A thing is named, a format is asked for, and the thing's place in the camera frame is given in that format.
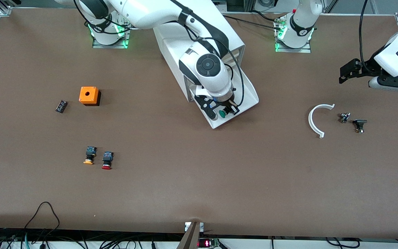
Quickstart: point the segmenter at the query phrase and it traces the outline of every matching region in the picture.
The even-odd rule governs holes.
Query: black cable
[[[41,206],[42,206],[44,203],[46,203],[47,205],[50,206],[50,209],[52,210],[53,216],[55,216],[56,220],[58,221],[58,225],[57,225],[54,229],[50,230],[50,232],[48,232],[48,233],[45,235],[45,237],[44,237],[44,240],[45,240],[45,239],[47,238],[47,236],[50,235],[50,233],[52,233],[54,230],[57,230],[57,228],[58,228],[59,225],[60,225],[60,220],[59,220],[58,216],[56,215],[55,210],[53,209],[53,206],[52,206],[52,204],[50,204],[50,202],[41,202],[41,204],[40,204],[40,205],[38,206],[38,208],[36,209],[35,214],[32,216],[32,218],[31,218],[31,219],[27,222],[27,224],[24,226],[24,231],[25,231],[25,229],[27,229],[27,226],[30,224],[30,222],[36,217],[36,215],[38,214],[39,209],[41,208]],[[42,235],[42,233],[43,233],[44,230],[45,230],[45,229],[43,229],[43,230],[41,231],[40,235],[38,236],[38,240],[39,240],[39,237]]]
[[[91,24],[90,21],[89,21],[87,18],[85,18],[84,14],[82,14],[81,10],[79,9],[78,5],[76,4],[76,0],[73,0],[73,3],[75,4],[76,9],[78,10],[79,14],[81,14],[81,16],[84,18],[85,22],[87,22],[87,25],[90,25],[90,27],[92,28],[92,30],[95,31],[96,33],[104,33],[104,34],[108,34],[108,35],[119,35],[119,34],[125,33],[125,32],[127,32],[128,30],[130,30],[129,28],[128,28],[128,29],[126,28],[126,30],[121,31],[121,32],[119,32],[119,33],[106,32],[106,31],[104,31],[103,29],[101,29],[100,27],[98,27],[97,25]]]
[[[32,245],[34,245],[36,242],[38,242],[39,238],[42,236],[42,233],[44,233],[45,230],[46,230],[46,229],[43,228],[43,229],[41,230],[41,233],[38,235],[38,238],[36,238],[36,240],[32,240],[32,242],[31,242]]]
[[[365,0],[363,3],[363,8],[362,12],[360,13],[360,22],[359,22],[359,46],[360,46],[360,60],[362,61],[363,68],[368,71],[369,73],[372,73],[371,70],[368,69],[365,60],[363,59],[363,42],[362,42],[362,22],[363,22],[363,15],[365,14],[365,8],[366,4],[368,3],[368,0]]]
[[[6,249],[11,249],[11,243],[13,243],[13,241],[15,241],[15,239],[16,239],[16,235],[12,237],[10,242],[8,242],[8,245],[7,245]]]
[[[85,241],[84,235],[82,235],[81,230],[79,230],[79,234],[81,235],[82,240],[84,241],[85,248],[88,249],[87,242]]]
[[[151,238],[151,249],[156,249],[156,244],[153,241],[153,237]]]
[[[337,244],[332,243],[328,239],[328,237],[325,237],[326,242],[328,242],[332,246],[338,246],[338,247],[340,247],[340,249],[343,249],[343,248],[355,249],[355,248],[358,248],[360,246],[360,241],[359,240],[357,240],[357,245],[356,246],[345,246],[345,245],[341,244],[340,241],[337,238],[333,237],[333,239],[337,242]]]
[[[49,241],[47,239],[46,239],[46,245],[47,245],[47,249],[50,249]]]
[[[274,19],[271,19],[271,18],[268,18],[268,17],[266,17],[264,14],[262,14],[262,12],[260,12],[260,11],[257,11],[257,10],[252,10],[251,12],[254,12],[254,13],[257,13],[257,14],[259,14],[260,16],[262,16],[264,19],[267,19],[268,21],[272,21],[272,22],[274,22],[275,20]]]
[[[189,27],[185,27],[185,30],[187,31],[187,34],[190,38],[190,40],[194,41],[193,37],[191,36],[190,32],[193,33],[193,35],[195,36],[195,38],[198,38],[198,36],[189,28]]]
[[[224,63],[224,65],[227,66],[227,67],[229,67],[229,68],[231,69],[231,80],[233,80],[233,75],[234,75],[233,68],[232,68],[230,65],[226,64],[226,63]]]
[[[112,24],[116,24],[116,25],[118,25],[119,27],[123,27],[123,28],[125,28],[125,29],[128,29],[128,28],[129,28],[129,27],[127,27],[127,26],[123,26],[122,24],[118,24],[118,23],[116,23],[116,22],[113,22],[112,20],[107,19],[106,17],[104,17],[104,20],[107,20],[107,21],[111,22]]]
[[[245,86],[244,86],[244,78],[242,76],[242,70],[240,69],[239,63],[237,63],[236,57],[234,57],[233,53],[230,51],[230,49],[222,42],[219,41],[219,39],[213,38],[213,37],[205,37],[205,38],[201,38],[203,40],[214,40],[217,41],[218,43],[220,43],[225,49],[227,49],[229,55],[231,55],[231,58],[234,60],[234,63],[237,66],[237,69],[239,70],[239,74],[240,74],[240,83],[242,84],[242,98],[240,99],[240,103],[237,105],[237,107],[241,106],[242,103],[244,102],[244,98],[245,98]]]
[[[258,23],[256,23],[256,22],[250,22],[250,21],[243,20],[243,19],[239,19],[239,18],[232,17],[232,16],[226,16],[226,15],[224,15],[224,17],[230,18],[230,19],[235,19],[235,20],[238,20],[238,21],[241,21],[241,22],[246,22],[246,23],[248,23],[248,24],[258,25],[258,26],[261,26],[261,27],[268,27],[268,28],[272,28],[272,29],[275,29],[275,30],[281,30],[281,28],[279,28],[279,27],[273,27],[273,26],[268,26],[268,25],[264,25],[264,24],[258,24]]]
[[[139,247],[142,249],[142,245],[141,245],[141,241],[139,240],[139,237],[138,237],[138,243],[139,243]]]

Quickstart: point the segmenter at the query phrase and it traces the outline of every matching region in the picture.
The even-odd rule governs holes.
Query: black connector
[[[58,107],[56,108],[56,112],[63,113],[64,110],[65,110],[65,107],[67,107],[67,104],[68,104],[67,101],[62,100],[62,101],[60,102],[60,104],[58,105]]]
[[[357,126],[356,132],[358,132],[358,133],[363,133],[363,125],[364,125],[365,123],[368,123],[368,121],[367,121],[367,120],[364,120],[364,119],[356,119],[356,120],[354,120],[352,123],[355,124],[355,125]]]

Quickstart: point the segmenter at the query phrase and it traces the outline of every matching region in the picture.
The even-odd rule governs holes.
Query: green led light
[[[310,32],[310,36],[308,37],[308,41],[311,40],[311,35],[313,35],[313,32],[314,32],[314,28]]]
[[[119,27],[118,25],[115,24],[115,30],[116,30],[116,32],[118,33],[117,35],[118,35],[119,37],[123,37],[123,36],[125,35],[125,28]]]
[[[90,27],[90,25],[88,26],[88,29],[90,30],[90,34],[91,34],[93,37],[95,37],[95,35],[93,34],[92,27]]]
[[[283,37],[285,36],[286,30],[287,30],[286,25],[283,25],[283,28],[281,29],[281,31],[279,31],[279,33],[277,35],[279,39],[283,39]]]

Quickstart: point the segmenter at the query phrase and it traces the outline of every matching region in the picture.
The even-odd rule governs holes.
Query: metal switch component
[[[355,124],[357,126],[356,128],[356,132],[358,133],[363,133],[363,125],[365,123],[368,123],[368,120],[364,120],[364,119],[356,119],[352,122],[353,124]]]
[[[84,164],[93,164],[93,158],[96,156],[96,147],[87,146],[87,151],[85,152],[85,161]]]
[[[340,119],[339,119],[340,123],[346,123],[346,122],[348,121],[348,118],[349,118],[350,115],[351,115],[350,112],[341,113],[341,114],[339,115],[339,117],[340,117]]]

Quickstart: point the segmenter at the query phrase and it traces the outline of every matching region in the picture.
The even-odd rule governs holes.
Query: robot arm
[[[179,59],[179,69],[197,85],[196,96],[212,99],[231,109],[233,114],[240,105],[234,104],[233,85],[222,58],[229,52],[227,36],[197,16],[193,10],[177,0],[79,0],[86,13],[103,19],[112,10],[125,17],[139,29],[150,29],[167,22],[178,22],[192,30],[197,38]]]
[[[291,48],[305,46],[322,9],[322,0],[299,0],[297,9],[283,17],[285,27],[278,39]]]
[[[339,83],[354,77],[373,76],[372,88],[398,91],[398,32],[366,62],[353,59],[340,69]]]

